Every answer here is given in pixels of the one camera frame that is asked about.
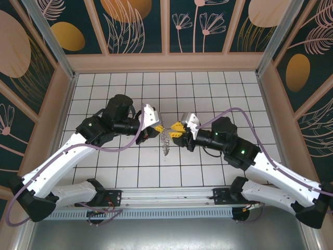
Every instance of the wallpaper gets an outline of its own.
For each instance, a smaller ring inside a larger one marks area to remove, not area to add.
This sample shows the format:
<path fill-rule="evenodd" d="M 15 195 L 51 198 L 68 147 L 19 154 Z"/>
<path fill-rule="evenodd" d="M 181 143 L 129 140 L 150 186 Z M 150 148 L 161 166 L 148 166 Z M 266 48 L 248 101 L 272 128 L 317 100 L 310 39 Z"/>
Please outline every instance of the wallpaper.
<path fill-rule="evenodd" d="M 296 23 L 298 22 L 298 19 L 301 17 L 301 15 L 303 14 L 304 9 L 306 8 L 306 6 L 308 5 L 310 0 L 304 0 L 301 10 L 298 12 L 298 15 L 296 16 L 296 18 L 294 19 L 294 21 L 292 22 L 287 34 L 285 35 L 284 39 L 281 41 L 280 46 L 277 48 L 274 56 L 273 56 L 273 60 L 276 59 L 276 57 L 278 56 L 278 54 L 280 53 L 282 47 L 285 45 L 285 41 L 286 39 L 290 36 L 292 30 L 294 29 Z"/>
<path fill-rule="evenodd" d="M 333 74 L 333 0 L 317 1 L 277 66 L 294 111 Z"/>
<path fill-rule="evenodd" d="M 36 0 L 36 2 L 65 54 L 101 54 L 83 0 Z"/>
<path fill-rule="evenodd" d="M 94 0 L 110 54 L 161 53 L 157 0 Z"/>
<path fill-rule="evenodd" d="M 34 122 L 0 94 L 0 185 L 8 187 L 22 163 Z"/>
<path fill-rule="evenodd" d="M 6 205 L 7 205 L 7 201 L 5 199 L 0 199 L 0 221 L 1 221 L 2 215 L 5 212 Z"/>
<path fill-rule="evenodd" d="M 9 1 L 0 24 L 0 80 L 38 114 L 54 68 Z"/>
<path fill-rule="evenodd" d="M 230 52 L 264 52 L 290 0 L 246 0 Z"/>
<path fill-rule="evenodd" d="M 235 1 L 170 0 L 170 53 L 221 52 Z"/>
<path fill-rule="evenodd" d="M 333 181 L 333 89 L 299 120 L 301 132 L 321 182 Z"/>

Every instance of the grid tile floor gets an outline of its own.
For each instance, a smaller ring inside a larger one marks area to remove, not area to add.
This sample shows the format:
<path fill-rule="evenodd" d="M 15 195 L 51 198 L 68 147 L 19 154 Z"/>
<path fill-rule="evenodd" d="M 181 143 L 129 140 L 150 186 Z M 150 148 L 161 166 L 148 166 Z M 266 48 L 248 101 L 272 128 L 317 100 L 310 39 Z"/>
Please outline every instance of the grid tile floor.
<path fill-rule="evenodd" d="M 240 107 L 251 118 L 255 130 L 272 158 L 279 152 L 254 72 L 161 72 L 80 74 L 68 113 L 61 145 L 86 117 L 106 107 L 109 98 L 126 94 L 138 111 L 141 102 L 161 112 L 169 129 L 183 112 L 197 114 L 205 123 L 230 107 Z M 228 114 L 238 127 L 238 135 L 257 143 L 245 118 L 239 112 Z M 119 136 L 103 147 L 125 146 L 131 136 Z M 76 184 L 96 178 L 106 188 L 157 188 L 179 186 L 230 185 L 245 173 L 222 158 L 207 155 L 197 147 L 193 153 L 171 143 L 163 155 L 159 137 L 120 153 L 95 151 L 77 164 L 58 185 Z M 247 173 L 261 184 L 267 181 Z"/>

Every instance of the black cable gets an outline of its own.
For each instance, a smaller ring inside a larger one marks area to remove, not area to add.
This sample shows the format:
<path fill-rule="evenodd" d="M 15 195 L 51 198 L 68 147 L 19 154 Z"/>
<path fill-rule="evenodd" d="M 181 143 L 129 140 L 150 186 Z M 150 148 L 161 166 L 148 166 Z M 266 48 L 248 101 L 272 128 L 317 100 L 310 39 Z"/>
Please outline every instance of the black cable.
<path fill-rule="evenodd" d="M 222 152 L 221 152 L 221 151 L 220 151 L 220 155 L 212 155 L 212 154 L 208 153 L 204 147 L 203 147 L 202 149 L 203 149 L 203 151 L 204 151 L 206 154 L 208 154 L 208 155 L 211 156 L 211 157 L 219 158 L 219 157 L 222 156 Z"/>

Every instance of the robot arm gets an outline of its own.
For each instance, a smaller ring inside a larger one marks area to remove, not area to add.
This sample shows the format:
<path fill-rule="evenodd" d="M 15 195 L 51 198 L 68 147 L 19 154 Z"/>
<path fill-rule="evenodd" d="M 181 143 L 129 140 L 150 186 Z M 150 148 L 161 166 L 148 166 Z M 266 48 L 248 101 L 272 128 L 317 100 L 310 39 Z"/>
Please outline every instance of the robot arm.
<path fill-rule="evenodd" d="M 84 145 L 101 147 L 121 134 L 137 134 L 142 116 L 139 111 L 135 117 L 129 117 L 132 105 L 133 101 L 125 95 L 116 95 L 111 98 L 105 109 L 83 120 L 71 138 L 48 160 L 22 178 L 16 176 L 9 181 L 15 195 L 24 185 L 33 180 L 41 168 L 52 162 L 17 199 L 34 222 L 43 220 L 58 207 L 77 202 L 98 205 L 104 199 L 106 191 L 95 179 L 88 179 L 77 185 L 61 187 L 55 187 L 55 185 L 73 166 L 97 150 Z M 136 144 L 155 138 L 163 130 L 160 115 L 153 107 L 146 104 L 144 113 L 143 126 Z M 77 144 L 82 146 L 69 150 Z"/>
<path fill-rule="evenodd" d="M 197 129 L 199 125 L 195 114 L 185 113 L 181 121 L 171 127 L 176 132 L 171 132 L 170 137 L 176 145 L 186 147 L 191 152 L 196 146 L 223 152 L 224 159 L 231 166 L 245 173 L 255 173 L 278 187 L 259 185 L 247 178 L 237 177 L 230 186 L 233 199 L 243 197 L 277 206 L 294 214 L 304 224 L 321 228 L 331 197 L 314 189 L 332 193 L 333 185 L 311 181 L 275 161 L 276 167 L 273 166 L 259 147 L 237 136 L 237 127 L 228 117 L 213 122 L 212 131 Z M 305 188 L 277 168 L 311 188 Z"/>

